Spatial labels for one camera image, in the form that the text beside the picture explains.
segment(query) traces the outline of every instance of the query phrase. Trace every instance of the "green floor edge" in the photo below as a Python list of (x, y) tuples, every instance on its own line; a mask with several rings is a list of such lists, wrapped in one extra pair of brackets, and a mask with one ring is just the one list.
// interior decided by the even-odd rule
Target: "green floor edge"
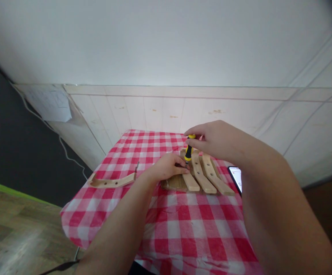
[(52, 206), (57, 206), (57, 205), (51, 204), (49, 202), (37, 199), (37, 198), (35, 198), (33, 196), (27, 195), (25, 193), (22, 193), (22, 192), (14, 190), (14, 189), (8, 188), (8, 187), (6, 187), (4, 185), (1, 185), (1, 184), (0, 184), (0, 192), (7, 193), (9, 195), (13, 195), (13, 196), (17, 196), (17, 197), (22, 197), (22, 198), (25, 198), (25, 199), (31, 199), (33, 201), (42, 202), (42, 203), (45, 203), (45, 204), (48, 204), (48, 205), (52, 205)]

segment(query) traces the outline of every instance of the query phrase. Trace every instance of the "black strap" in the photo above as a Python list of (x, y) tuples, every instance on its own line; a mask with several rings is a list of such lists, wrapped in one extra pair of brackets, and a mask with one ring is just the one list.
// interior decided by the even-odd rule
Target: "black strap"
[(53, 269), (50, 269), (49, 271), (46, 271), (44, 273), (41, 273), (40, 275), (46, 275), (46, 274), (49, 274), (51, 272), (54, 272), (54, 271), (64, 271), (64, 270), (67, 270), (68, 268), (72, 267), (73, 265), (79, 263), (79, 259), (76, 260), (76, 261), (73, 261), (73, 262), (66, 262), (66, 263), (63, 263), (57, 267), (54, 267)]

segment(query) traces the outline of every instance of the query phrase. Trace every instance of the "white wall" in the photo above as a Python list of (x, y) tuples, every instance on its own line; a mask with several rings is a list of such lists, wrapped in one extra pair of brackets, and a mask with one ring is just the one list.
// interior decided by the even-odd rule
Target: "white wall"
[(91, 85), (66, 86), (73, 119), (51, 124), (92, 169), (127, 129), (223, 119), (261, 134), (285, 104), (259, 138), (288, 150), (302, 186), (332, 174), (332, 100), (299, 133), (332, 96), (325, 1), (0, 0), (0, 67), (17, 84)]
[(325, 1), (0, 0), (19, 84), (302, 87), (331, 59)]

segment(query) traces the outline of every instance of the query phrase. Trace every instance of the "dark wall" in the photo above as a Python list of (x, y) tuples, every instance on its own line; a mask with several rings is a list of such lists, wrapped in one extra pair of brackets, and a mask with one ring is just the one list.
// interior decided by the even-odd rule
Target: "dark wall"
[[(90, 176), (87, 165), (65, 146)], [(84, 183), (82, 168), (65, 158), (58, 135), (25, 109), (0, 73), (0, 184), (64, 206)]]

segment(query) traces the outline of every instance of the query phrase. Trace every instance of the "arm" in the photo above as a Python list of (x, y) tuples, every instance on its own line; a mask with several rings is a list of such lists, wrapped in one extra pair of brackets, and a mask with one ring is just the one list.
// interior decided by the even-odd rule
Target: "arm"
[(203, 137), (187, 144), (241, 169), (245, 226), (267, 274), (332, 274), (332, 245), (282, 155), (221, 120), (189, 134)]
[(143, 237), (146, 214), (156, 184), (189, 173), (185, 161), (166, 154), (143, 172), (121, 199), (83, 255), (76, 274), (127, 274)]

